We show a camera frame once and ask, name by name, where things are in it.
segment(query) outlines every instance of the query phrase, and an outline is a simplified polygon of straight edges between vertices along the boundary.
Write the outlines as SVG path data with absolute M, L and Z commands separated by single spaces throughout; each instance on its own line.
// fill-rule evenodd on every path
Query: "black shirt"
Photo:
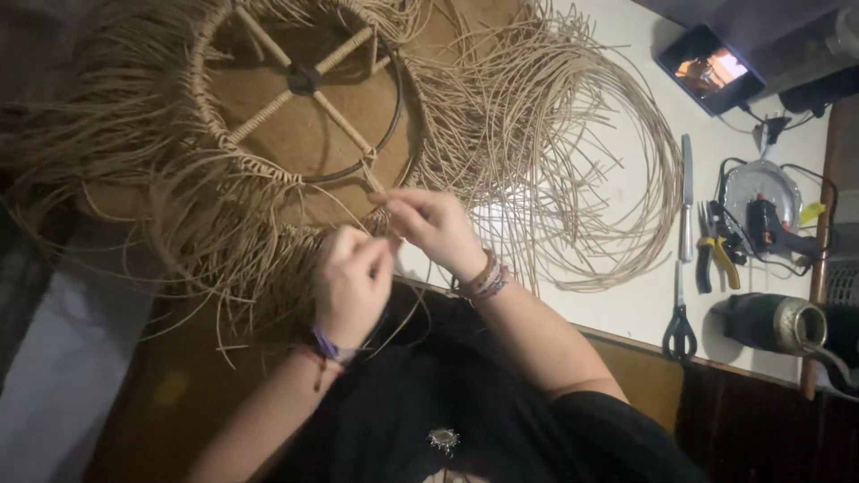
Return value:
M 420 483 L 442 468 L 491 483 L 705 480 L 620 400 L 579 392 L 547 403 L 485 330 L 420 340 L 353 363 L 267 480 Z M 437 429 L 459 435 L 452 455 L 430 445 Z

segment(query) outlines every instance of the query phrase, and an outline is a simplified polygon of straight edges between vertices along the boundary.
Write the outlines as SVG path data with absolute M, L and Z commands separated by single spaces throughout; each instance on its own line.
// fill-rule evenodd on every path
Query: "person's right hand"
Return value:
M 486 268 L 471 219 L 453 194 L 393 189 L 371 194 L 370 201 L 384 205 L 394 229 L 460 282 L 473 281 Z

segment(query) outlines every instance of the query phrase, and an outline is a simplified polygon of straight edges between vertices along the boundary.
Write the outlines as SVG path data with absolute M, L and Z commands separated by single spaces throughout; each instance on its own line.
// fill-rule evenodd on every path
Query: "pliers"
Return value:
M 734 290 L 740 288 L 740 274 L 737 267 L 725 251 L 725 239 L 716 233 L 716 220 L 710 204 L 701 202 L 698 205 L 698 221 L 701 223 L 701 239 L 698 240 L 698 266 L 695 271 L 695 282 L 699 293 L 711 293 L 710 264 L 716 259 L 716 265 L 728 275 L 728 286 Z

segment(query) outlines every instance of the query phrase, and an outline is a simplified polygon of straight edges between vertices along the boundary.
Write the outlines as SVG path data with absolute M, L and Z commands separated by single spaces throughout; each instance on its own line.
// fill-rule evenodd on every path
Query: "hand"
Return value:
M 391 296 L 399 245 L 349 226 L 326 239 L 316 267 L 316 324 L 334 345 L 355 349 L 375 327 Z
M 460 282 L 473 281 L 486 268 L 486 253 L 472 221 L 453 194 L 393 189 L 371 194 L 370 201 L 384 204 L 394 229 Z

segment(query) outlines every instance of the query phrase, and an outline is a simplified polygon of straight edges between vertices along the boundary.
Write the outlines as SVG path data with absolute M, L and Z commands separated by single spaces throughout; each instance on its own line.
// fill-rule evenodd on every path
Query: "scissors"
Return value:
M 677 362 L 685 362 L 695 356 L 698 351 L 698 339 L 686 318 L 686 302 L 683 300 L 683 262 L 677 260 L 674 268 L 674 313 L 671 323 L 662 338 L 662 352 Z M 689 339 L 689 351 L 686 350 L 686 340 Z

